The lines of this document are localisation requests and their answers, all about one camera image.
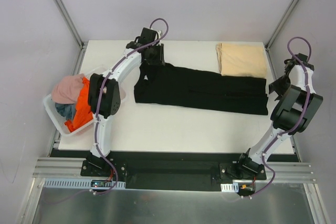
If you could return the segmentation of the black t shirt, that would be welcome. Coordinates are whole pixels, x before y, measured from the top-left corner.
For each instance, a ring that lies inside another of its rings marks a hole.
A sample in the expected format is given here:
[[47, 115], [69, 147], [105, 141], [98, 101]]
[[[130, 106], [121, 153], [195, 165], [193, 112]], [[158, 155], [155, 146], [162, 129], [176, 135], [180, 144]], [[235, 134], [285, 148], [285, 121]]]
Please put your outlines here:
[[267, 115], [266, 79], [222, 76], [170, 63], [140, 65], [134, 86], [137, 103]]

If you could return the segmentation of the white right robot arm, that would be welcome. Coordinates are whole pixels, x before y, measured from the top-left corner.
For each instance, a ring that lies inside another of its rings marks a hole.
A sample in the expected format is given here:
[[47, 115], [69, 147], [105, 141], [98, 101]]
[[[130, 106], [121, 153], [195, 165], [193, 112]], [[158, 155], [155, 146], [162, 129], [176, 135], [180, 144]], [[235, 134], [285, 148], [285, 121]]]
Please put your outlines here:
[[313, 73], [314, 66], [304, 54], [285, 60], [285, 74], [269, 85], [269, 92], [278, 95], [271, 126], [256, 145], [239, 157], [235, 168], [239, 179], [265, 179], [262, 173], [270, 155], [284, 140], [308, 127], [323, 102], [323, 96], [313, 88]]

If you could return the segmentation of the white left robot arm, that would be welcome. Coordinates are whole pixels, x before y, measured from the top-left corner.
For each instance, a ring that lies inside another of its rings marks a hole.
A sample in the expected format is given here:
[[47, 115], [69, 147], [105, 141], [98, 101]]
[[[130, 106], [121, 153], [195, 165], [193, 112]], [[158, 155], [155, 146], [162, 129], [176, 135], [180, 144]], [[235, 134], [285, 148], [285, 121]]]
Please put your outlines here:
[[164, 63], [162, 32], [143, 28], [141, 35], [129, 42], [121, 59], [102, 74], [92, 74], [89, 83], [88, 104], [93, 113], [94, 142], [83, 161], [81, 176], [108, 176], [115, 174], [110, 164], [113, 116], [121, 105], [120, 84], [143, 61]]

